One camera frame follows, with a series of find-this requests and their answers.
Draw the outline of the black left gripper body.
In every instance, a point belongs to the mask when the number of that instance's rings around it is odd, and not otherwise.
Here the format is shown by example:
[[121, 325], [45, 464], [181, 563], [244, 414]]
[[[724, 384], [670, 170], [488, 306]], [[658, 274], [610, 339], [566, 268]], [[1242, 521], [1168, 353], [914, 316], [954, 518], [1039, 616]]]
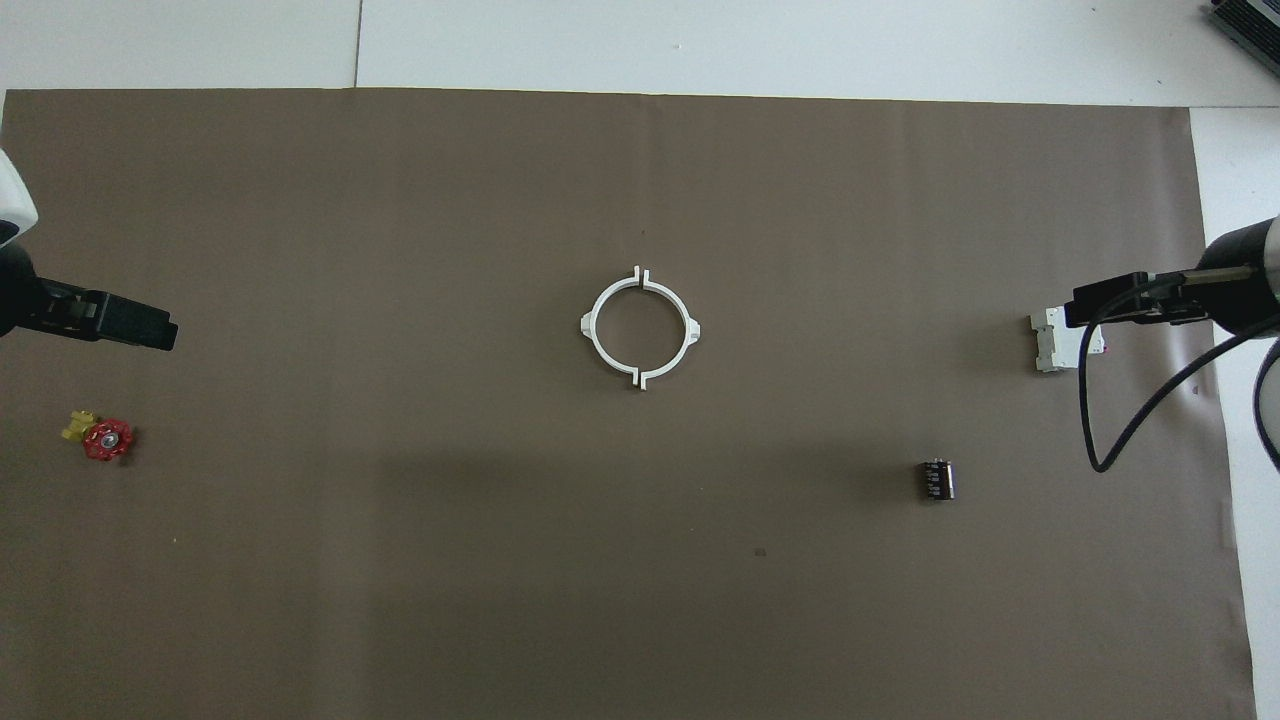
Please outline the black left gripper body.
[[65, 283], [40, 283], [35, 329], [72, 340], [100, 338], [101, 292]]

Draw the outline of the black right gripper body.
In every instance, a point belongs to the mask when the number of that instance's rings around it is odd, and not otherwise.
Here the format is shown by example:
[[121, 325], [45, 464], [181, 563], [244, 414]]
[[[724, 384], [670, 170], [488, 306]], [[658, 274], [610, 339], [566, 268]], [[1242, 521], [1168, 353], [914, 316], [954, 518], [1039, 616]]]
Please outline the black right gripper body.
[[1204, 293], [1213, 279], [1202, 272], [1149, 274], [1146, 291], [1147, 325], [1183, 325], [1211, 319]]

